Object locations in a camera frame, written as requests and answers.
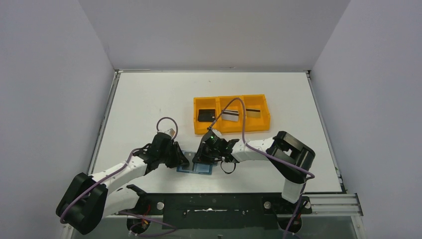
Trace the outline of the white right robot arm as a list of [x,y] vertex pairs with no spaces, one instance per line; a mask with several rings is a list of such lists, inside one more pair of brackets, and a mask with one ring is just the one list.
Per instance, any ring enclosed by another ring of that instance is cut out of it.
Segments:
[[211,129],[202,137],[192,161],[203,164],[269,161],[285,178],[281,197],[294,204],[306,182],[315,177],[310,173],[315,156],[310,147],[286,131],[279,131],[271,138],[247,141],[226,140],[218,130]]

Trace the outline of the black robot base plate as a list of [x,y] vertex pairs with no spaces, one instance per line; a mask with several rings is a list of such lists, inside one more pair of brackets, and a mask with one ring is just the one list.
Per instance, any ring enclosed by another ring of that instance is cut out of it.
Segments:
[[151,219],[161,220],[165,230],[278,228],[297,232],[301,217],[313,212],[310,199],[299,203],[284,200],[280,193],[229,194],[147,194],[133,209],[121,211],[129,216],[127,228],[145,234]]

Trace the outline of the blue leather card holder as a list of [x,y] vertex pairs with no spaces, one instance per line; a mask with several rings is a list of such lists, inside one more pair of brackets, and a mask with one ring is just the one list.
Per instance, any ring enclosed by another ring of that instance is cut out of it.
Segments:
[[178,166],[176,171],[179,173],[191,173],[191,174],[200,174],[200,175],[212,175],[212,170],[217,163],[214,164],[204,164],[204,163],[195,163],[193,162],[193,158],[195,156],[195,152],[192,151],[182,151],[183,155],[189,161],[189,165],[187,166]]

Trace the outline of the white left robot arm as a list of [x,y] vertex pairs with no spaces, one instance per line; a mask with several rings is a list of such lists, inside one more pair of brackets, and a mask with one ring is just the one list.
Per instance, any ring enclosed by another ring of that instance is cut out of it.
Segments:
[[161,164],[168,168],[189,165],[179,144],[164,132],[158,132],[151,143],[133,149],[122,163],[91,175],[77,174],[57,206],[60,223],[86,235],[107,216],[142,210],[146,192],[131,181]]

